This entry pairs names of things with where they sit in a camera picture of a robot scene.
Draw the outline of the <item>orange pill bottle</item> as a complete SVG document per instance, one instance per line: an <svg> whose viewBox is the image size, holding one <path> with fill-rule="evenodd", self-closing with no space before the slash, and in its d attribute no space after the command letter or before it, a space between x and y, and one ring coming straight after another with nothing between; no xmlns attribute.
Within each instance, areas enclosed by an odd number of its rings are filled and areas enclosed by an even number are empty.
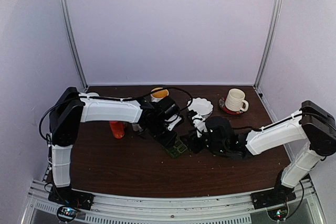
<svg viewBox="0 0 336 224"><path fill-rule="evenodd" d="M124 126L122 122L110 121L109 124L112 134L116 139L121 139L124 137Z"/></svg>

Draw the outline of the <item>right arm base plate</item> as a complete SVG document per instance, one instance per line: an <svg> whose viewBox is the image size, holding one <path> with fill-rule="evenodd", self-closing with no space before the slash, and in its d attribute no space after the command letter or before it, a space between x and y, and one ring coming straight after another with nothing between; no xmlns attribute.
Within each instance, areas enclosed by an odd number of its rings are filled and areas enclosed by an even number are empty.
<svg viewBox="0 0 336 224"><path fill-rule="evenodd" d="M273 190L266 190L251 194L251 200L255 210L284 205L288 201L295 200L296 198L295 193L290 193L288 195L276 194Z"/></svg>

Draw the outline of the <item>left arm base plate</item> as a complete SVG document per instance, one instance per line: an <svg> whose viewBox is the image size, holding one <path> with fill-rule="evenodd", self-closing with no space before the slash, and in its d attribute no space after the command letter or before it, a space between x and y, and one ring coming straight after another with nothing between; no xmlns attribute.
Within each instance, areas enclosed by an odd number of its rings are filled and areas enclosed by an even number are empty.
<svg viewBox="0 0 336 224"><path fill-rule="evenodd" d="M73 190L68 187L53 187L49 193L48 200L76 209L90 210L94 195Z"/></svg>

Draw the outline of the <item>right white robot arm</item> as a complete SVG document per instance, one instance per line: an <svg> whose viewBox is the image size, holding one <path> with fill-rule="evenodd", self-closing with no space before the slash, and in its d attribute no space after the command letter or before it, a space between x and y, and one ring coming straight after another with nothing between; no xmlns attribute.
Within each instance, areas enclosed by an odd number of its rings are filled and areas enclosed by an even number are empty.
<svg viewBox="0 0 336 224"><path fill-rule="evenodd" d="M296 159L279 172L275 187L269 192L272 203L279 204L323 158L335 153L335 118L310 100L285 119L260 128L240 127L240 133L227 118L203 118L187 113L193 126L181 141L193 153L203 149L212 154L243 160L286 143L307 140Z"/></svg>

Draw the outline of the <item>green weekly pill organizer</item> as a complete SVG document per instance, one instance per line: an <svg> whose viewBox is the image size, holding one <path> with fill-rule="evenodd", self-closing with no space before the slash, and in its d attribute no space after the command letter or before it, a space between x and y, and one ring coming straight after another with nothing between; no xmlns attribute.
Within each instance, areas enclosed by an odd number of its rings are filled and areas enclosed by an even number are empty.
<svg viewBox="0 0 336 224"><path fill-rule="evenodd" d="M187 146L183 143L183 141L180 140L179 137L176 138L175 143L172 147L165 148L166 153L171 158L178 158L187 150L188 150Z"/></svg>

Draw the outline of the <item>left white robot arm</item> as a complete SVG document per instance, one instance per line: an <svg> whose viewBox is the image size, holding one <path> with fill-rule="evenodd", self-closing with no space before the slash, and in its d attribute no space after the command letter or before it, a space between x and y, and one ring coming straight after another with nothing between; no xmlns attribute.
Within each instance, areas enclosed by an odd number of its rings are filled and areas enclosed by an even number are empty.
<svg viewBox="0 0 336 224"><path fill-rule="evenodd" d="M170 97L159 102L138 98L101 97L96 93L80 93L68 87L49 114L51 161L56 198L71 205L76 197L71 190L71 150L78 137L81 123L116 121L137 124L163 147L174 145L174 128L183 122L180 108Z"/></svg>

